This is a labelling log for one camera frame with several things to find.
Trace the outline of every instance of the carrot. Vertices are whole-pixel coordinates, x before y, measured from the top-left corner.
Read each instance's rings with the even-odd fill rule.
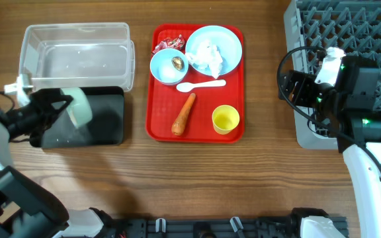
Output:
[[[191,111],[193,102],[195,101],[195,97],[196,95],[194,93],[189,95],[188,100],[186,100],[182,110],[171,127],[171,132],[176,136],[181,136],[186,128],[186,121],[188,120],[188,115]]]

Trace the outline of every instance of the white cup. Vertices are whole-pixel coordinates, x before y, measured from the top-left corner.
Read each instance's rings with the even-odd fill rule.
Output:
[[[80,128],[90,122],[92,120],[92,109],[85,93],[77,87],[64,88],[60,90],[63,95],[73,97],[72,102],[66,108],[73,125],[76,128]]]

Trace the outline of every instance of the red tray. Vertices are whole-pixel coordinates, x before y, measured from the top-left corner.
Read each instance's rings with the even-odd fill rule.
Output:
[[[187,41],[191,34],[203,27],[201,24],[162,24],[158,26],[152,38],[152,50],[167,37],[176,38],[182,34]],[[231,30],[241,41],[243,35],[233,26],[224,26]],[[243,85],[243,55],[241,62],[232,72],[222,75],[227,84],[221,88],[199,88],[189,93],[176,90],[176,85],[167,86],[157,81],[152,74],[149,77],[148,104],[146,108],[146,132],[157,141],[181,141],[202,143],[235,143],[245,131],[245,87]],[[203,75],[189,66],[188,73],[182,82],[201,83],[214,80],[213,77]],[[171,133],[171,126],[176,120],[182,106],[191,93],[196,94],[195,102],[190,111],[185,132],[182,136]],[[228,104],[237,109],[240,123],[236,129],[227,135],[220,135],[214,131],[212,112],[217,106]]]

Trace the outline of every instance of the wood grain surface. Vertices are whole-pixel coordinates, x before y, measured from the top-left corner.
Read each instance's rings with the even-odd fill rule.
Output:
[[[17,169],[66,207],[173,219],[282,216],[294,207],[314,207],[347,216],[351,237],[359,237],[342,155],[302,149],[293,111],[277,98],[289,0],[33,2],[0,0],[0,90],[15,81],[24,31],[32,24],[127,22],[136,47],[122,145],[41,150],[11,144]],[[246,129],[239,142],[160,143],[146,134],[151,37],[166,22],[230,24],[242,31]],[[9,106],[2,98],[0,103]]]

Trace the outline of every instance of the small bowl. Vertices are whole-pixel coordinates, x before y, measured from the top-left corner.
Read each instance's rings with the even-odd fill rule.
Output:
[[[171,60],[180,57],[185,64],[182,70],[177,70]],[[189,63],[184,53],[175,49],[164,49],[157,52],[151,59],[149,65],[152,75],[165,85],[176,85],[180,83],[188,72]]]

